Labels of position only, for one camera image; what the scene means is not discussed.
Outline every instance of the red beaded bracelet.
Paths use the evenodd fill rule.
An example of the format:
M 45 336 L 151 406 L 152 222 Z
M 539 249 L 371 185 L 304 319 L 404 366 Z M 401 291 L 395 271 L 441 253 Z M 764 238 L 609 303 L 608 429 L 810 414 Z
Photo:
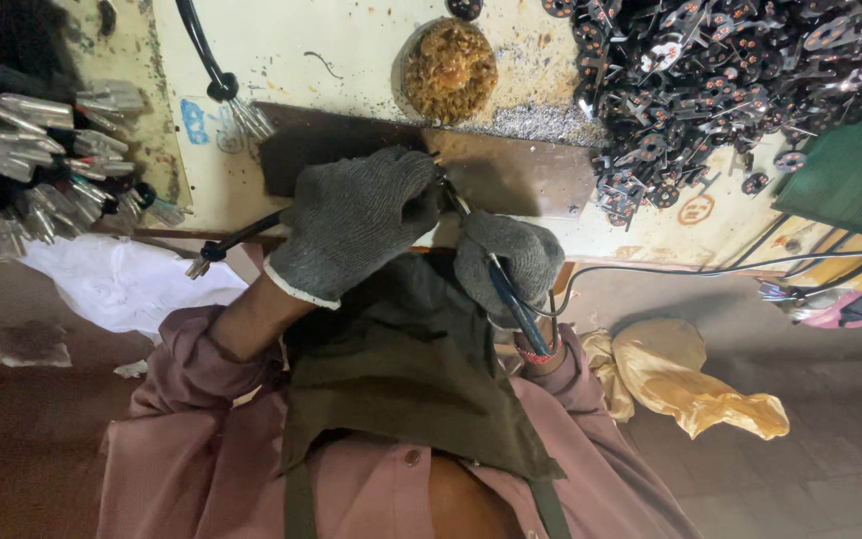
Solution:
M 557 335 L 557 346 L 554 349 L 560 350 L 560 345 L 561 345 L 560 335 Z M 550 360 L 551 358 L 554 357 L 554 356 L 539 356 L 530 350 L 525 350 L 525 349 L 521 348 L 520 346 L 517 345 L 517 342 L 514 343 L 514 348 L 517 349 L 517 353 L 521 355 L 521 358 L 523 358 L 524 361 L 528 361 L 529 363 L 531 363 L 533 365 L 544 364 L 548 360 Z

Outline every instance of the dark green apron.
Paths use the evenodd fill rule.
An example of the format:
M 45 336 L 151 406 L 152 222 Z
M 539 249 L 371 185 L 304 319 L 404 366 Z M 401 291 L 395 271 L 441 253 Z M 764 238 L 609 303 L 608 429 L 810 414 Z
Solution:
M 281 448 L 285 539 L 316 539 L 305 459 L 341 432 L 388 436 L 517 475 L 551 539 L 569 539 L 534 432 L 450 257 L 408 253 L 285 335 L 293 373 Z

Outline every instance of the red stamp mark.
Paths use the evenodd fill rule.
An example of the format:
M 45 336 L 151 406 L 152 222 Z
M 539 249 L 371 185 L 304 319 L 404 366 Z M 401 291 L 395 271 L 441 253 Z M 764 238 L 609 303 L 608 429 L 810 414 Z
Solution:
M 709 195 L 697 195 L 690 199 L 677 214 L 677 223 L 684 227 L 690 227 L 711 217 L 713 211 L 713 198 Z

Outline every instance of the shirt button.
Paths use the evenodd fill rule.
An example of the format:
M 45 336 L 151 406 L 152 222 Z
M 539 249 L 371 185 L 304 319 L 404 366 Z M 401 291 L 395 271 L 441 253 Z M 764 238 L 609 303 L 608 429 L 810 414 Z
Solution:
M 418 464 L 418 462 L 421 461 L 421 459 L 422 459 L 422 452 L 418 451 L 417 449 L 412 449 L 411 451 L 409 451 L 407 453 L 407 455 L 404 456 L 404 463 L 407 464 L 408 466 L 414 466 L 414 465 Z

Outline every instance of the person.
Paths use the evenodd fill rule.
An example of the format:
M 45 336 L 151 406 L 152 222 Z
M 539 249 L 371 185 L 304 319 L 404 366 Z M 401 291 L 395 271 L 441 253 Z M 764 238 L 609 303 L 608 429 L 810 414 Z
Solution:
M 567 325 L 553 357 L 515 336 L 523 377 L 496 361 L 485 250 L 537 305 L 563 262 L 550 231 L 476 211 L 456 256 L 408 252 L 436 179 L 400 147 L 305 169 L 265 275 L 162 323 L 107 431 L 98 537 L 700 536 Z

